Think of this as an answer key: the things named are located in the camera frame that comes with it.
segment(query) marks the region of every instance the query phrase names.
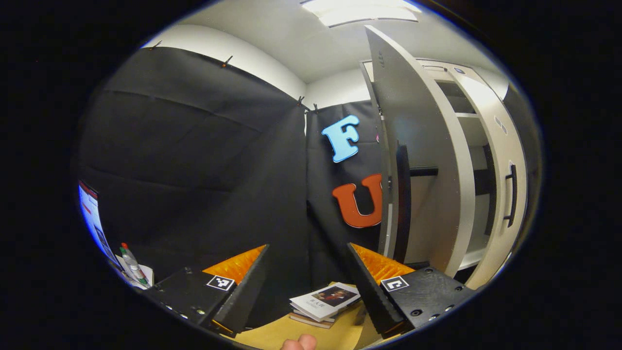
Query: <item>black curtain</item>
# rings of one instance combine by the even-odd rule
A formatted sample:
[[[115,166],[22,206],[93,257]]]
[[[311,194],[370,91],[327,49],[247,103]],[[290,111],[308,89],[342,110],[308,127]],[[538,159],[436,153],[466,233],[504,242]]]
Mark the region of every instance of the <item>black curtain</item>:
[[[339,163],[333,162],[333,148],[322,130],[348,115],[359,118],[354,126],[359,140],[354,144],[358,152]],[[364,215],[374,211],[371,194],[361,181],[372,174],[381,173],[381,150],[376,141],[379,134],[378,111],[371,100],[351,102],[322,108],[307,113],[307,202],[310,236],[310,263],[313,289],[331,281],[352,283],[345,268],[346,244],[353,242],[376,251],[380,224],[362,229],[349,226],[340,212],[334,188],[352,183],[356,185],[355,197]]]
[[[112,248],[127,242],[156,280],[270,244],[256,327],[310,290],[304,108],[221,63],[168,47],[131,56],[83,120],[79,178],[100,194]]]

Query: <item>white wall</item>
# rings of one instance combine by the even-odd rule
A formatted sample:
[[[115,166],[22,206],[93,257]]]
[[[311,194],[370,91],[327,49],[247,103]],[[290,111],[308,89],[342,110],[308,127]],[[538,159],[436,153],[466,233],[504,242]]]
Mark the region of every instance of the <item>white wall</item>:
[[[313,110],[371,99],[361,69],[346,70],[307,85],[304,105]]]
[[[291,97],[305,95],[306,84],[287,67],[257,47],[231,34],[204,26],[176,25],[157,34],[143,47],[175,47],[226,61],[274,85]]]

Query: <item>human hand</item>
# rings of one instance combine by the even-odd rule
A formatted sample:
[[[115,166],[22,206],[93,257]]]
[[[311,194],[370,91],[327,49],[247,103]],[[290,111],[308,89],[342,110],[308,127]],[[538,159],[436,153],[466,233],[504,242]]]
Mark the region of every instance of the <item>human hand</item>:
[[[317,339],[311,334],[302,334],[298,341],[287,339],[283,342],[281,350],[315,350]]]

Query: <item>white cabinet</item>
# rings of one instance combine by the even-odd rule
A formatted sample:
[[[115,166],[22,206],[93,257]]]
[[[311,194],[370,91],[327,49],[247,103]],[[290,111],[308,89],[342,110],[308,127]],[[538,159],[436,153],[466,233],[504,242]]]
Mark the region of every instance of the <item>white cabinet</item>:
[[[512,119],[473,69],[415,59],[374,27],[366,31],[372,60],[361,69],[383,112],[383,178],[392,179],[391,188],[383,186],[379,251],[396,251],[399,142],[410,167],[438,167],[436,176],[411,178],[404,262],[429,261],[450,276],[477,265],[466,285],[478,288],[508,256],[526,206],[526,165]]]

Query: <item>ceiling light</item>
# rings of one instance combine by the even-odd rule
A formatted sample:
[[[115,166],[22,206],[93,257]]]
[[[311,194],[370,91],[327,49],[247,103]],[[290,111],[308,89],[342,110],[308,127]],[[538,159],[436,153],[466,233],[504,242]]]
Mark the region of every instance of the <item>ceiling light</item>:
[[[404,0],[309,0],[302,7],[328,27],[370,19],[417,21],[418,8]]]

